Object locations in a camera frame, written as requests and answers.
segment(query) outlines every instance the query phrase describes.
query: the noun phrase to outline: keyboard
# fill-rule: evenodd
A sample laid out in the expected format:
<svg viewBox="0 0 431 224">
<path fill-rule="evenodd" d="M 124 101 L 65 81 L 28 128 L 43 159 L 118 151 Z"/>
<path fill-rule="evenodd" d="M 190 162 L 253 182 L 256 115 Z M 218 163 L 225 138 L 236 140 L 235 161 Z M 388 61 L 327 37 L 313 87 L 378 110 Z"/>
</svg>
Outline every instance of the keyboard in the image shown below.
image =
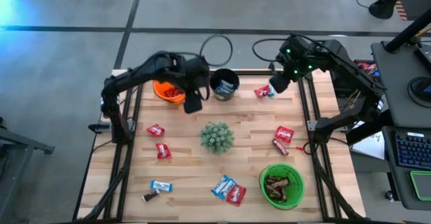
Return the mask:
<svg viewBox="0 0 431 224">
<path fill-rule="evenodd" d="M 431 138 L 421 133 L 396 132 L 398 165 L 431 170 Z"/>
</svg>

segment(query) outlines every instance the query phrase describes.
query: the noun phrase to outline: orange bowl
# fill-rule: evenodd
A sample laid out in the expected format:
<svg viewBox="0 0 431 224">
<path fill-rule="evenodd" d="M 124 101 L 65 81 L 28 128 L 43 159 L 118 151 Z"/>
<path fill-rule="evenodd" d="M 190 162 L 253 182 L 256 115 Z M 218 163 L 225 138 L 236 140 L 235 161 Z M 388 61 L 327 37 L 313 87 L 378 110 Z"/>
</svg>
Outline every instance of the orange bowl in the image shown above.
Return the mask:
<svg viewBox="0 0 431 224">
<path fill-rule="evenodd" d="M 160 83 L 157 80 L 153 81 L 153 88 L 154 93 L 162 100 L 166 100 L 167 102 L 170 102 L 172 104 L 182 104 L 186 98 L 185 94 L 180 94 L 175 97 L 166 97 L 164 95 L 165 91 L 168 91 L 169 89 L 175 89 L 173 85 L 171 85 L 168 82 Z"/>
</svg>

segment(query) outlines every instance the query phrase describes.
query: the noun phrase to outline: wooden tabletop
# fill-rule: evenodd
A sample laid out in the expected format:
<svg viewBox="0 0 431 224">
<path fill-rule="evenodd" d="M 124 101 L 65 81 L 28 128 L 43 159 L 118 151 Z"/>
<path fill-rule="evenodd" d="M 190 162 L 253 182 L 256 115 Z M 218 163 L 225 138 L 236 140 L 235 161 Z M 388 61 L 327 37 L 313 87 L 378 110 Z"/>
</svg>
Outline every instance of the wooden tabletop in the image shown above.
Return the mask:
<svg viewBox="0 0 431 224">
<path fill-rule="evenodd" d="M 313 73 L 322 116 L 339 113 L 328 73 Z M 269 76 L 240 76 L 240 87 L 228 102 L 217 101 L 212 95 L 203 109 L 185 114 L 183 106 L 174 106 L 155 96 L 152 83 L 144 85 L 140 105 L 135 146 L 127 187 L 123 221 L 139 222 L 239 222 L 239 221 L 321 221 L 311 158 L 303 152 L 289 149 L 282 156 L 271 144 L 275 129 L 282 125 L 295 131 L 291 147 L 307 142 L 306 127 L 298 85 L 275 98 L 259 99 L 254 89 L 268 83 Z M 311 100 L 307 91 L 310 113 Z M 200 146 L 199 131 L 207 122 L 227 122 L 234 131 L 235 142 L 226 154 L 212 155 Z M 145 129 L 153 124 L 166 129 L 164 137 L 155 138 Z M 344 139 L 341 133 L 333 137 Z M 110 140 L 110 133 L 98 135 L 95 146 Z M 172 159 L 158 161 L 156 143 L 168 144 Z M 330 141 L 329 154 L 335 183 L 356 212 L 365 215 L 356 175 L 347 145 Z M 91 158 L 78 218 L 87 215 L 107 189 L 115 145 L 97 149 Z M 304 178 L 304 199 L 295 209 L 281 211 L 272 207 L 259 188 L 259 174 L 272 163 L 285 162 L 294 166 Z M 240 207 L 228 204 L 211 193 L 226 174 L 247 188 Z M 173 192 L 161 193 L 145 203 L 141 196 L 150 191 L 151 180 L 173 184 Z M 328 208 L 330 195 L 325 189 Z M 117 209 L 118 191 L 114 196 L 112 214 Z"/>
</svg>

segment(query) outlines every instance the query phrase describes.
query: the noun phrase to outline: green succulent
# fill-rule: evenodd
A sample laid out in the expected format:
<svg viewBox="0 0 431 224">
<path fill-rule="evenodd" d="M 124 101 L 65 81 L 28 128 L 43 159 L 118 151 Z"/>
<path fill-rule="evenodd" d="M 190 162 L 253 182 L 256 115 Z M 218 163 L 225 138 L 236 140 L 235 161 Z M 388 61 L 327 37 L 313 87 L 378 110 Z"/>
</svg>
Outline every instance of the green succulent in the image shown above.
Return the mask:
<svg viewBox="0 0 431 224">
<path fill-rule="evenodd" d="M 234 132 L 225 122 L 208 123 L 201 130 L 201 146 L 214 154 L 222 154 L 234 145 Z"/>
</svg>

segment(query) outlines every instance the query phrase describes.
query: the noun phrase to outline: green bowl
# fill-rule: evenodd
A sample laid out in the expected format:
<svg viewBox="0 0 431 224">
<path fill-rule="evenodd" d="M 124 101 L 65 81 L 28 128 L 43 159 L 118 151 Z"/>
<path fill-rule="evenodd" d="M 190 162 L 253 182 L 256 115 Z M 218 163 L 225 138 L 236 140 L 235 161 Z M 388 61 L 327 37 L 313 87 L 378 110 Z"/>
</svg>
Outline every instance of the green bowl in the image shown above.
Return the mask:
<svg viewBox="0 0 431 224">
<path fill-rule="evenodd" d="M 290 186 L 285 187 L 286 196 L 288 200 L 286 202 L 272 201 L 265 191 L 265 179 L 267 176 L 287 177 L 290 181 Z M 271 203 L 275 208 L 281 210 L 289 210 L 299 205 L 305 193 L 305 183 L 302 179 L 301 174 L 294 167 L 286 163 L 275 163 L 266 167 L 261 174 L 259 179 L 263 196 Z"/>
</svg>

